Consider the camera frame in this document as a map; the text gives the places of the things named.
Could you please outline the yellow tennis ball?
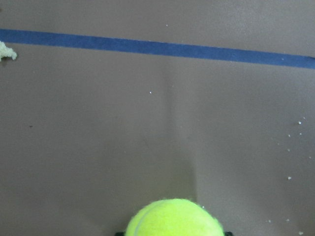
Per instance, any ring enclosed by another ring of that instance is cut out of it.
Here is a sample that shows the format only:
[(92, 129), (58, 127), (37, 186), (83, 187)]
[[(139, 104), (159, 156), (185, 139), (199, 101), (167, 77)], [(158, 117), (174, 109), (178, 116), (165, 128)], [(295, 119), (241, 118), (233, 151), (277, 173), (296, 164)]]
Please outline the yellow tennis ball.
[(187, 199), (164, 199), (148, 204), (130, 220), (126, 236), (223, 236), (220, 222)]

